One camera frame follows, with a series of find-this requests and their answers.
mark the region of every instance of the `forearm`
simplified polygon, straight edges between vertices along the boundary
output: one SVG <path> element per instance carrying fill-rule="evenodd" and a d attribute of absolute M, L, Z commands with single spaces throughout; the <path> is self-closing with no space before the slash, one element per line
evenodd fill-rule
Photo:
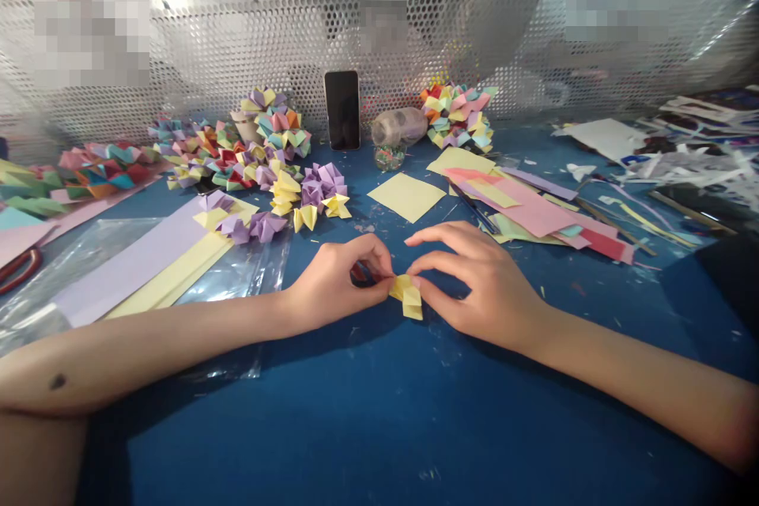
<path fill-rule="evenodd" d="M 0 359 L 0 410 L 91 413 L 156 380 L 287 335 L 284 293 L 185 304 L 44 338 Z"/>
<path fill-rule="evenodd" d="M 759 387 L 560 311 L 525 355 L 647 415 L 733 470 L 759 441 Z"/>

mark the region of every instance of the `hand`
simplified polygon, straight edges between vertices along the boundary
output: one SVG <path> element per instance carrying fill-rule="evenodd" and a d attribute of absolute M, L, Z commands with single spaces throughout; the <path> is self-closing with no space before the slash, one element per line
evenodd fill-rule
<path fill-rule="evenodd" d="M 511 256 L 493 239 L 465 221 L 434 225 L 414 233 L 406 245 L 442 241 L 457 253 L 433 251 L 408 270 L 421 297 L 459 332 L 522 351 L 540 335 L 553 310 L 533 290 Z M 427 279 L 424 270 L 437 269 L 471 289 L 464 300 L 450 298 Z"/>
<path fill-rule="evenodd" d="M 360 289 L 351 282 L 351 273 L 361 273 L 358 261 L 369 269 L 376 285 Z M 315 330 L 381 303 L 394 282 L 390 252 L 373 233 L 346 244 L 322 245 L 300 278 L 284 291 L 295 319 L 292 334 Z"/>

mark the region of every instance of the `person's left hand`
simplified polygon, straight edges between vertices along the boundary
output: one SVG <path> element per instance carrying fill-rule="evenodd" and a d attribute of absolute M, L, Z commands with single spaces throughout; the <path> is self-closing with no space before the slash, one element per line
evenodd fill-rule
<path fill-rule="evenodd" d="M 376 285 L 360 289 L 351 282 L 358 261 L 369 269 Z M 346 244 L 324 244 L 293 286 L 283 291 L 293 317 L 292 333 L 320 328 L 381 303 L 394 282 L 390 252 L 373 233 Z"/>

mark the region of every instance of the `glass jar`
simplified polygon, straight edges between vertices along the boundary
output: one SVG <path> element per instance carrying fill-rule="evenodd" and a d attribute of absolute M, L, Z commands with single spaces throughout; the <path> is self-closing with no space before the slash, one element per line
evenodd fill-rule
<path fill-rule="evenodd" d="M 398 170 L 406 158 L 406 145 L 378 145 L 374 147 L 374 163 L 381 172 Z"/>

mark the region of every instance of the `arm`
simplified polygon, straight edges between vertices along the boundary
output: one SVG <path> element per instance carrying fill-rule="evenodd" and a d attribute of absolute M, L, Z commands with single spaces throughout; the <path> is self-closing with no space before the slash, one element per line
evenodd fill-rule
<path fill-rule="evenodd" d="M 353 286 L 349 273 L 359 260 L 377 285 Z M 72 504 L 88 413 L 218 354 L 314 330 L 382 302 L 392 277 L 390 253 L 367 234 L 324 244 L 281 293 L 108 320 L 3 357 L 0 464 L 9 467 L 0 469 L 0 496 L 8 504 Z"/>
<path fill-rule="evenodd" d="M 759 387 L 700 362 L 639 342 L 548 306 L 514 261 L 466 222 L 422 229 L 406 243 L 442 241 L 409 274 L 454 328 L 536 360 L 619 399 L 732 470 L 748 467 L 759 444 Z M 452 299 L 424 278 L 438 269 L 472 292 Z"/>

